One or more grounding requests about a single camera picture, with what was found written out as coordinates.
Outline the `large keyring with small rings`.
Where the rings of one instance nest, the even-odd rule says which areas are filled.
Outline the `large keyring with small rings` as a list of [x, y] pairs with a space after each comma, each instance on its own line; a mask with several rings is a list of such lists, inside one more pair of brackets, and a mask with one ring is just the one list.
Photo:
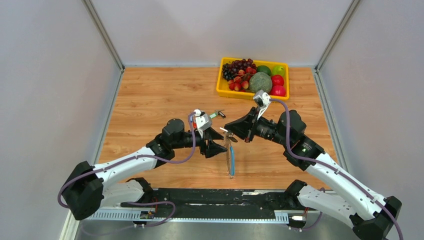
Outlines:
[[227, 138], [227, 133], [232, 133], [231, 131], [223, 127], [220, 127], [219, 129], [223, 132], [225, 147], [227, 148], [226, 163], [227, 163], [227, 169], [228, 169], [228, 176], [230, 179], [233, 179], [236, 174], [236, 157], [235, 157], [235, 151], [232, 146], [232, 143], [235, 143], [235, 142], [231, 142]]

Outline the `black tagged key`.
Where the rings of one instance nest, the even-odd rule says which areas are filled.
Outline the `black tagged key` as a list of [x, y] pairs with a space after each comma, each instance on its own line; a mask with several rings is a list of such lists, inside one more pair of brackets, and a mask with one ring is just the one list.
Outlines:
[[227, 136], [227, 138], [228, 138], [229, 141], [231, 141], [233, 143], [237, 143], [238, 142], [238, 140], [234, 137], [234, 134], [233, 133], [228, 132], [226, 134], [226, 136]]

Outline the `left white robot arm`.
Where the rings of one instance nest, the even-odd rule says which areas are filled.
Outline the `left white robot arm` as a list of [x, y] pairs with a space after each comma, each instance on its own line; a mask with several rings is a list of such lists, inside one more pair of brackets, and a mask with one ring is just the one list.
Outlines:
[[148, 183], [143, 179], [122, 182], [124, 179], [166, 163], [186, 162], [186, 158], [173, 159], [176, 149], [190, 148], [190, 157], [196, 148], [205, 158], [225, 153], [227, 148], [216, 143], [223, 139], [209, 124], [205, 130], [186, 131], [181, 119], [170, 119], [160, 134], [131, 154], [101, 164], [78, 163], [61, 187], [58, 202], [68, 208], [77, 221], [87, 219], [105, 206], [136, 202], [140, 207], [147, 207], [153, 201]]

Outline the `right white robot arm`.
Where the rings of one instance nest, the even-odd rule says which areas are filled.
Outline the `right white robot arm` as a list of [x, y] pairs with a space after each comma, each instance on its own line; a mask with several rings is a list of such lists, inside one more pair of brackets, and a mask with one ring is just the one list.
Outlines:
[[283, 112], [278, 122], [260, 114], [260, 108], [252, 107], [247, 115], [225, 124], [224, 128], [247, 143], [257, 136], [282, 145], [288, 162], [336, 192], [336, 195], [323, 193], [294, 180], [286, 188], [285, 201], [290, 208], [298, 209], [302, 205], [318, 210], [350, 227], [361, 240], [384, 240], [392, 227], [400, 239], [404, 238], [397, 222], [401, 201], [371, 190], [340, 167], [305, 135], [306, 124], [296, 110]]

